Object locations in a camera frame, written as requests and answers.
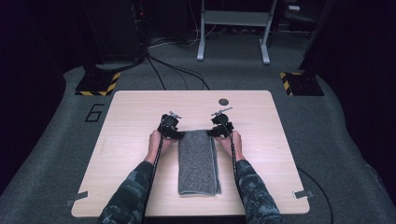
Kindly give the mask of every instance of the small round object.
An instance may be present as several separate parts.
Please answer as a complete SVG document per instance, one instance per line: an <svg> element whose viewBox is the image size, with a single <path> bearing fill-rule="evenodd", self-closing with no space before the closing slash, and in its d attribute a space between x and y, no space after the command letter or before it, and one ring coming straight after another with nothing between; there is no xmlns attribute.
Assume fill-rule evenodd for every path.
<svg viewBox="0 0 396 224"><path fill-rule="evenodd" d="M219 104L220 105L228 105L228 103L230 103L230 102L227 99L224 99L224 98L219 99Z"/></svg>

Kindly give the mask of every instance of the table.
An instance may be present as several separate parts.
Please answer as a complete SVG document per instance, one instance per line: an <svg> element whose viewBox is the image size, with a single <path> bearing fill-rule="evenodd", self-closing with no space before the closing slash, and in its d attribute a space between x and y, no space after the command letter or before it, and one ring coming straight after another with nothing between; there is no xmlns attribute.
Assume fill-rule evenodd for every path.
<svg viewBox="0 0 396 224"><path fill-rule="evenodd" d="M262 39L259 40L262 51L262 62L270 64L268 49L266 46L268 34L270 32L272 19L276 7L276 1L272 0L269 12L241 12L241 11L222 11L222 10L205 10L205 0L201 3L201 38L198 47L197 60L204 60L205 53L205 25L222 24L222 25L246 25L265 27Z"/></svg>
<svg viewBox="0 0 396 224"><path fill-rule="evenodd" d="M219 99L227 99L227 106ZM99 217L126 176L141 162L149 146L149 134L162 114L177 113L180 131L212 129L215 112L225 114L243 138L244 155L264 180L282 214L308 212L303 190L286 135L269 91L118 91L99 134L79 193L75 217ZM181 197L177 192L177 144L162 154L148 200L148 217L244 215L233 179L232 160L216 142L222 193L214 197Z"/></svg>

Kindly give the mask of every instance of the gray towel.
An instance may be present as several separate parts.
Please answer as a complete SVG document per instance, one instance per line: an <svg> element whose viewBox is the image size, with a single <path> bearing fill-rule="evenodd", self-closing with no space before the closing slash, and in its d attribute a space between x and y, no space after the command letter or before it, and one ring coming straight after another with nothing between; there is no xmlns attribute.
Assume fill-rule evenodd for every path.
<svg viewBox="0 0 396 224"><path fill-rule="evenodd" d="M221 193L214 139L206 130L187 131L178 141L178 193Z"/></svg>

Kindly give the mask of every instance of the white metal stand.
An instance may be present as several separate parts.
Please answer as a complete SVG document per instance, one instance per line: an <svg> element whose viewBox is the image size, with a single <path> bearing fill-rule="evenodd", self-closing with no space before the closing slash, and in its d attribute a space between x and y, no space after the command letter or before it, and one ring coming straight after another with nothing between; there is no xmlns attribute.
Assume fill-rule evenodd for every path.
<svg viewBox="0 0 396 224"><path fill-rule="evenodd" d="M205 53L205 25L245 25L265 27L264 35L260 39L260 49L262 50L262 61L264 64L270 64L268 50L266 46L268 34L271 28L271 22L274 17L276 1L273 0L269 12L238 12L238 11L216 11L205 10L205 0L202 0L201 7L201 40L198 48L197 60L204 60Z"/></svg>

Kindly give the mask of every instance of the patterned sleeve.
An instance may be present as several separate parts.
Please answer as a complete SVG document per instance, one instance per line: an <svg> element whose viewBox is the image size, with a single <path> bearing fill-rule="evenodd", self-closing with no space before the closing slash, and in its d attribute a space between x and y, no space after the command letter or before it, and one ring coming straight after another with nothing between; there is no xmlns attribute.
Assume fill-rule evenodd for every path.
<svg viewBox="0 0 396 224"><path fill-rule="evenodd" d="M97 223L141 223L153 165L142 161L121 183Z"/></svg>
<svg viewBox="0 0 396 224"><path fill-rule="evenodd" d="M238 161L236 172L247 224L284 223L274 199L250 163L245 160Z"/></svg>

